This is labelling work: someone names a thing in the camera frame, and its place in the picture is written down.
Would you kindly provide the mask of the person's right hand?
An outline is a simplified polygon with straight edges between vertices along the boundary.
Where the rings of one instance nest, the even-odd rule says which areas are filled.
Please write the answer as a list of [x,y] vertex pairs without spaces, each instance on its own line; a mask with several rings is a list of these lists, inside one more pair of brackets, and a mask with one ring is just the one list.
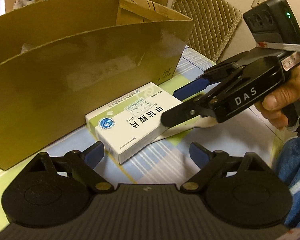
[[292,69],[287,82],[255,103],[255,107],[275,128],[283,130],[288,118],[282,109],[296,101],[300,101],[300,65]]

